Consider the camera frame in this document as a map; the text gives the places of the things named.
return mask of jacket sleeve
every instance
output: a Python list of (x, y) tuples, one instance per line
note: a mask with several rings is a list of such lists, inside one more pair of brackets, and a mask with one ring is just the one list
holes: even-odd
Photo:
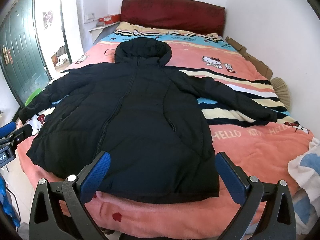
[(70, 69), (64, 72), (70, 72), (55, 80), (40, 92), (26, 107), (19, 111), (19, 118), (23, 124), (31, 119), (35, 114), (42, 110), (50, 108), (53, 102), (56, 102), (69, 95), (73, 90), (89, 83), (90, 74), (85, 71), (91, 65), (87, 65), (82, 69)]
[(177, 69), (165, 69), (169, 78), (179, 90), (188, 92), (197, 98), (203, 97), (223, 103), (234, 110), (254, 119), (268, 122), (276, 122), (275, 111), (265, 108), (251, 98), (233, 90), (227, 85), (215, 81), (211, 77), (194, 77)]

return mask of blue fabric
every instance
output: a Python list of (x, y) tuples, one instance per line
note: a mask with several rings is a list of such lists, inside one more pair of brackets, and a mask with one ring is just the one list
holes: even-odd
[(64, 98), (66, 98), (68, 95), (66, 95), (65, 97), (63, 97), (62, 99), (56, 101), (56, 102), (53, 102), (51, 105), (54, 106), (54, 105), (57, 105), (59, 104)]
[(198, 104), (201, 104), (201, 103), (216, 104), (217, 103), (217, 101), (207, 99), (207, 98), (198, 98), (197, 100), (198, 100)]
[(187, 42), (191, 42), (193, 44), (198, 44), (198, 45), (205, 45), (205, 46), (212, 46), (218, 49), (227, 49), (230, 51), (236, 51), (231, 45), (229, 45), (228, 43), (224, 42), (224, 41), (218, 41), (218, 42), (214, 42), (212, 40), (210, 40), (209, 38), (204, 38), (201, 36), (196, 36), (196, 35), (192, 35), (192, 36), (183, 36), (183, 35), (179, 35), (179, 34), (132, 34), (131, 35), (121, 35), (118, 33), (111, 33), (110, 35), (104, 37), (103, 39), (101, 39), (100, 41), (128, 41), (128, 40), (132, 40), (134, 38), (138, 38), (138, 37), (148, 37), (148, 38), (153, 38), (153, 39), (157, 39), (158, 41), (187, 41)]
[(80, 201), (82, 204), (91, 201), (104, 176), (108, 172), (110, 163), (110, 154), (105, 152), (96, 165), (92, 168), (87, 178), (83, 181), (80, 187)]
[(16, 123), (15, 122), (9, 122), (5, 126), (0, 128), (0, 139), (9, 135), (16, 129)]
[(317, 154), (315, 153), (306, 154), (302, 158), (300, 162), (300, 166), (312, 168), (320, 176), (320, 156), (318, 156)]
[(271, 109), (271, 110), (273, 110), (273, 111), (275, 111), (275, 112), (277, 112), (277, 113), (281, 113), (281, 114), (285, 114), (285, 115), (287, 115), (287, 116), (290, 116), (290, 113), (289, 113), (289, 111), (283, 111), (283, 112), (279, 112), (279, 111), (277, 111), (277, 110), (274, 110), (274, 109)]
[(2, 205), (4, 213), (6, 213), (12, 218), (12, 221), (16, 227), (19, 227), (20, 222), (19, 222), (19, 219), (17, 218), (16, 212), (14, 211), (12, 205), (9, 203), (6, 184), (2, 176), (0, 176), (0, 194), (2, 195), (0, 204)]
[(245, 186), (221, 154), (216, 155), (215, 166), (233, 201), (243, 205), (246, 200)]
[(300, 220), (306, 225), (310, 218), (312, 205), (308, 196), (302, 198), (293, 205), (295, 213), (299, 216)]

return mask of doorway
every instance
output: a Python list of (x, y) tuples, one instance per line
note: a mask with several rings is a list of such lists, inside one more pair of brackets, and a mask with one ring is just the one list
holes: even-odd
[(71, 62), (62, 30), (61, 0), (35, 0), (35, 23), (47, 68), (56, 78)]

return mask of blue gripper pad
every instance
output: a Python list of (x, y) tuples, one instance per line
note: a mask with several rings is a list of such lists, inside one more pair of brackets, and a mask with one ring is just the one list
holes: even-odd
[(16, 129), (16, 123), (15, 122), (9, 122), (5, 126), (0, 128), (0, 139), (9, 135)]
[(243, 205), (246, 200), (246, 187), (222, 154), (216, 155), (215, 166), (233, 201)]
[(80, 187), (80, 201), (82, 204), (90, 202), (98, 190), (111, 163), (110, 154), (105, 152), (90, 173), (84, 179)]

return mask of zipper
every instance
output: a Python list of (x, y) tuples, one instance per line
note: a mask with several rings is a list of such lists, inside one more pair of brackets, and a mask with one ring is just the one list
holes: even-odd
[(130, 90), (131, 90), (131, 87), (132, 87), (134, 78), (135, 78), (135, 76), (137, 75), (139, 63), (140, 63), (140, 58), (138, 58), (136, 70), (135, 70), (134, 74), (132, 75), (132, 77), (131, 77), (131, 79), (130, 79), (130, 82), (129, 82), (129, 84), (128, 84), (128, 88), (127, 88), (125, 94), (118, 100), (117, 105), (116, 105), (113, 113), (112, 113), (111, 116), (104, 122), (104, 124), (103, 124), (103, 126), (102, 126), (102, 132), (101, 132), (101, 135), (100, 135), (98, 144), (97, 144), (97, 148), (96, 148), (96, 152), (95, 152), (95, 154), (94, 154), (93, 160), (97, 157), (97, 155), (99, 154), (99, 152), (100, 152), (100, 150), (101, 150), (101, 149), (100, 149), (100, 148), (101, 148), (101, 143), (102, 143), (102, 141), (103, 141), (103, 139), (104, 139), (104, 136), (105, 136), (105, 134), (106, 134), (106, 132), (107, 132), (107, 126), (108, 126), (108, 124), (109, 124), (110, 121), (112, 120), (113, 116), (114, 116), (115, 114), (117, 114), (118, 111), (120, 110), (121, 105), (122, 105), (122, 100), (123, 100), (123, 98), (126, 97), (126, 96), (129, 94)]
[(171, 122), (169, 119), (167, 119), (167, 121), (168, 121), (169, 125), (171, 126), (172, 130), (173, 130), (174, 132), (176, 132), (176, 127), (175, 127), (175, 125), (173, 124), (173, 122)]

